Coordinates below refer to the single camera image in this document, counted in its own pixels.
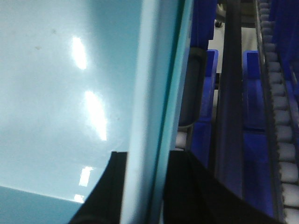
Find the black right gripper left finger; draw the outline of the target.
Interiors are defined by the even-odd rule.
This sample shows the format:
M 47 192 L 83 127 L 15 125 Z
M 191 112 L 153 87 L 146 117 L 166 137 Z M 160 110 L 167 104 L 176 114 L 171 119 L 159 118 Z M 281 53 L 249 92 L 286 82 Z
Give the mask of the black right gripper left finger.
M 111 153 L 101 178 L 69 223 L 120 223 L 126 162 L 126 152 Z

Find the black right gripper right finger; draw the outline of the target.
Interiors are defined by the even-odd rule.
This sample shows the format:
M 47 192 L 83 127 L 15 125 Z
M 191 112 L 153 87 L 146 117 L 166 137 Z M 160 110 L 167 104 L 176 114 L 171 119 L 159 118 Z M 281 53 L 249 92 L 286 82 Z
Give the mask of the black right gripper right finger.
M 222 185 L 191 152 L 171 151 L 164 187 L 166 224 L 277 224 Z

